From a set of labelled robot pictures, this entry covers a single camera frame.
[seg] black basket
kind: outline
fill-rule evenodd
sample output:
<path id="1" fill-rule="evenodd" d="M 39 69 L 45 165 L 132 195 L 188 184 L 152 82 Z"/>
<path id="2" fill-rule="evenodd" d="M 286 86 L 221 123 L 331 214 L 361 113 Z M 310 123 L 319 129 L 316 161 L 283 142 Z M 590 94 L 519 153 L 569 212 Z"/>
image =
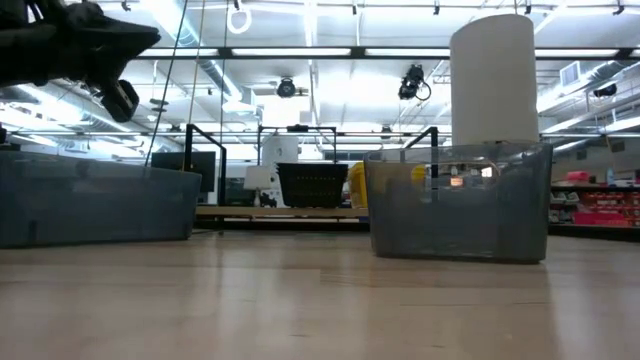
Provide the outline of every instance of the black basket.
<path id="1" fill-rule="evenodd" d="M 290 207 L 337 208 L 349 167 L 344 164 L 278 163 L 284 204 Z"/>

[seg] yellow container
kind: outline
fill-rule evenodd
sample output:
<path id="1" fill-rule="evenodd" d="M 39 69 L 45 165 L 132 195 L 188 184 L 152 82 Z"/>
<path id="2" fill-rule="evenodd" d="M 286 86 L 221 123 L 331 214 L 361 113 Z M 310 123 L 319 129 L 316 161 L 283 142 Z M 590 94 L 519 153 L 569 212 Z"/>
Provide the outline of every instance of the yellow container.
<path id="1" fill-rule="evenodd" d="M 426 165 L 418 165 L 411 170 L 411 183 L 413 185 L 424 185 L 424 178 L 427 175 Z"/>
<path id="2" fill-rule="evenodd" d="M 367 207 L 367 185 L 364 180 L 364 163 L 359 162 L 349 169 L 349 193 L 351 207 L 364 209 Z"/>

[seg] gray plastic bin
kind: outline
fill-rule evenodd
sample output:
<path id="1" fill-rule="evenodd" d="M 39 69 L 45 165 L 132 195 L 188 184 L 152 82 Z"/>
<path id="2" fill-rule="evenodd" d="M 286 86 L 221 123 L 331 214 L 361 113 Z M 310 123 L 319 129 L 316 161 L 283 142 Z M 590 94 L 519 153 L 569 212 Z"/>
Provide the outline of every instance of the gray plastic bin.
<path id="1" fill-rule="evenodd" d="M 201 176 L 0 152 L 0 247 L 184 240 Z"/>
<path id="2" fill-rule="evenodd" d="M 498 144 L 366 154 L 373 250 L 383 257 L 543 260 L 552 151 L 548 144 Z"/>

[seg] white cylinder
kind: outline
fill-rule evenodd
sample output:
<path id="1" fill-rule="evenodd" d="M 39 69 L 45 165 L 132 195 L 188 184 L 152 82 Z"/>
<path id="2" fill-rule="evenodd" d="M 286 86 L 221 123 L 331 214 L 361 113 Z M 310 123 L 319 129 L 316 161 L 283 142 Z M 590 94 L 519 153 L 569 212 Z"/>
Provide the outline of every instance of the white cylinder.
<path id="1" fill-rule="evenodd" d="M 476 20 L 451 38 L 453 145 L 538 141 L 533 23 Z"/>

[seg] orange light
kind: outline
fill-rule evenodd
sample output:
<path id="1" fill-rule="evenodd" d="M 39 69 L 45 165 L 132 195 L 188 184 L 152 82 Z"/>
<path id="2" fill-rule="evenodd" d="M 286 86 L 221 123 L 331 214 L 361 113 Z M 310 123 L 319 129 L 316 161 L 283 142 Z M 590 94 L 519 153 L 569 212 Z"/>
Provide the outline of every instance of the orange light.
<path id="1" fill-rule="evenodd" d="M 457 176 L 453 176 L 451 177 L 451 186 L 462 186 L 464 184 L 464 181 L 462 180 L 461 177 L 457 177 Z"/>

